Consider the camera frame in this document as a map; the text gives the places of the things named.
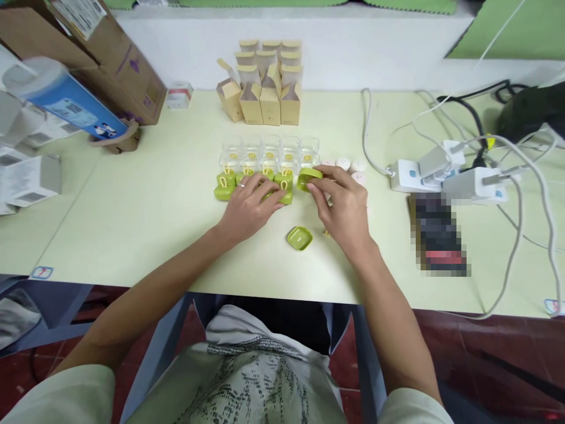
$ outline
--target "white wall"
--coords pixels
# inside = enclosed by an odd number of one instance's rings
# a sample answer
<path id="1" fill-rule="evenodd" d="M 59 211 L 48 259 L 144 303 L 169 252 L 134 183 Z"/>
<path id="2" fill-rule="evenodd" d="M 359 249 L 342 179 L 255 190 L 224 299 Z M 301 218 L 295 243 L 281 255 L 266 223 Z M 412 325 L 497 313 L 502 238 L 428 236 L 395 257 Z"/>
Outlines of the white wall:
<path id="1" fill-rule="evenodd" d="M 307 90 L 465 91 L 511 78 L 547 81 L 565 62 L 444 59 L 473 20 L 465 3 L 452 16 L 347 4 L 332 8 L 190 9 L 138 6 L 114 11 L 166 84 L 212 90 L 225 78 L 215 63 L 235 65 L 244 38 L 303 41 Z"/>

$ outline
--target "red floor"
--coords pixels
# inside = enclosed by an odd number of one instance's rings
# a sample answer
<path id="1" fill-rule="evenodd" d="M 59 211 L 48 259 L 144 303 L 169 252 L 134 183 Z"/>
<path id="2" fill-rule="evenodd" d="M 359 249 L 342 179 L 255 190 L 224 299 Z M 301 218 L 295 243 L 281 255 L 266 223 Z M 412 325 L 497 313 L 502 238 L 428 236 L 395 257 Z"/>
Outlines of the red floor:
<path id="1" fill-rule="evenodd" d="M 116 289 L 111 296 L 116 298 L 120 293 L 121 289 Z M 81 318 L 98 313 L 99 310 L 82 313 Z M 439 312 L 416 310 L 415 313 L 434 359 L 437 375 L 450 387 L 498 415 L 544 419 L 553 414 L 565 418 L 562 404 L 478 356 L 481 350 L 487 351 L 565 387 L 565 320 L 492 317 L 486 322 L 472 322 Z M 129 388 L 154 330 L 148 330 L 136 342 L 117 371 L 113 423 L 119 422 Z M 203 340 L 204 330 L 191 307 L 178 350 Z M 35 359 L 38 376 L 44 378 L 48 375 L 77 342 L 78 339 L 71 339 L 39 347 Z M 0 359 L 0 419 L 34 386 L 28 358 L 29 352 L 21 352 Z M 361 423 L 352 322 L 331 357 L 330 370 L 341 388 L 348 422 Z"/>

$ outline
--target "person's right hand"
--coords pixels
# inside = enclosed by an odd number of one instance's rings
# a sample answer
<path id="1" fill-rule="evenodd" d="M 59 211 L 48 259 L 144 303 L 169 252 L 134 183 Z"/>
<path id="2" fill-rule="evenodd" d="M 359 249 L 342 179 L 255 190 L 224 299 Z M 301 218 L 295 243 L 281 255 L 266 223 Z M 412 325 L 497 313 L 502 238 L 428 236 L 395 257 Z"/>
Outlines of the person's right hand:
<path id="1" fill-rule="evenodd" d="M 312 178 L 307 184 L 318 207 L 318 216 L 325 229 L 340 245 L 346 256 L 373 243 L 367 222 L 367 190 L 340 167 L 317 166 L 324 178 Z M 324 192 L 334 205 L 330 207 Z"/>

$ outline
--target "desk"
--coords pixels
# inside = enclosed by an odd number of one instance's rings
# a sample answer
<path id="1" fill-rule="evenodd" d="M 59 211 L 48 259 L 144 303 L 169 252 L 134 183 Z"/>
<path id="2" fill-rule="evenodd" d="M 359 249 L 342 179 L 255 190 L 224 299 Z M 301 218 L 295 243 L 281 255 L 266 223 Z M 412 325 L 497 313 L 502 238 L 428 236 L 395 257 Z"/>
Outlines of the desk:
<path id="1" fill-rule="evenodd" d="M 381 92 L 373 95 L 373 101 L 378 101 L 379 106 L 373 112 L 368 144 L 376 161 L 389 164 L 398 158 L 417 160 L 429 151 L 432 145 L 411 127 L 394 132 L 427 108 L 419 95 Z M 500 105 L 488 96 L 471 102 L 481 111 L 489 128 L 489 117 L 495 116 Z M 452 104 L 446 108 L 473 129 L 465 111 Z M 220 219 L 225 203 L 215 200 L 212 192 L 226 137 L 314 135 L 320 139 L 322 159 L 342 155 L 355 159 L 363 158 L 363 120 L 359 93 L 307 92 L 299 127 L 255 127 L 229 121 L 220 109 L 216 93 L 197 92 L 188 111 L 164 109 L 158 125 L 144 128 L 136 152 L 102 155 L 38 264 L 54 268 L 52 280 L 132 286 Z M 453 127 L 434 114 L 423 116 L 418 126 L 439 140 L 458 136 Z M 559 166 L 563 159 L 560 150 L 544 160 L 542 169 L 548 179 L 563 179 Z M 539 188 L 532 175 L 523 179 L 526 234 L 546 243 L 547 224 Z M 497 208 L 456 207 L 472 275 L 430 277 L 416 265 L 406 195 L 391 191 L 387 178 L 372 169 L 367 172 L 367 189 L 371 234 L 413 308 L 478 313 L 490 307 L 500 292 L 516 235 Z M 552 193 L 562 190 L 556 185 L 551 189 Z M 512 189 L 510 196 L 511 201 L 504 207 L 516 217 Z M 563 196 L 552 194 L 551 200 L 563 229 Z M 296 225 L 306 226 L 314 234 L 314 242 L 302 253 L 290 248 L 285 240 Z M 322 235 L 322 230 L 310 195 L 296 192 L 292 205 L 277 212 L 252 239 L 218 260 L 194 284 L 193 290 L 360 302 L 361 293 L 351 267 L 335 242 Z M 565 256 L 558 257 L 565 274 Z M 547 252 L 523 240 L 511 286 L 496 313 L 547 317 L 545 298 L 555 298 Z"/>

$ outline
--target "barcode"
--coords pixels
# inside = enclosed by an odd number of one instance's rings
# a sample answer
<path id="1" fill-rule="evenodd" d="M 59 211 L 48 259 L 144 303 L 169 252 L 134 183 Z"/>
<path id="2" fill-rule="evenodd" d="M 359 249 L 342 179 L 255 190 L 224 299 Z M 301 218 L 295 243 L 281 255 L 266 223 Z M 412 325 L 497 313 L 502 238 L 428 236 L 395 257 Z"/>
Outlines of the barcode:
<path id="1" fill-rule="evenodd" d="M 77 131 L 80 131 L 80 127 L 77 127 L 74 124 L 67 124 L 64 127 L 61 127 L 62 130 L 65 130 L 66 132 L 68 132 L 69 134 L 75 133 Z"/>
<path id="2" fill-rule="evenodd" d="M 39 193 L 28 193 L 28 194 L 24 194 L 22 197 L 18 197 L 17 200 L 22 200 L 25 202 L 32 203 L 41 200 L 45 197 L 47 196 L 44 196 L 43 194 L 39 194 Z"/>
<path id="3" fill-rule="evenodd" d="M 20 161 L 21 161 L 20 159 L 15 158 L 14 156 L 10 156 L 10 155 L 0 156 L 0 166 L 8 166 Z"/>
<path id="4" fill-rule="evenodd" d="M 73 104 L 73 103 L 69 103 L 69 104 L 66 106 L 66 108 L 67 108 L 68 110 L 70 110 L 71 112 L 73 112 L 73 113 L 80 113 L 80 112 L 83 111 L 83 109 L 82 109 L 81 107 L 79 107 L 79 106 L 77 106 L 77 105 L 75 105 L 75 104 Z"/>
<path id="5" fill-rule="evenodd" d="M 45 141 L 49 141 L 52 139 L 44 132 L 36 132 L 35 134 L 30 135 L 29 137 L 30 139 L 32 139 L 33 141 L 37 141 L 38 143 L 44 143 Z"/>

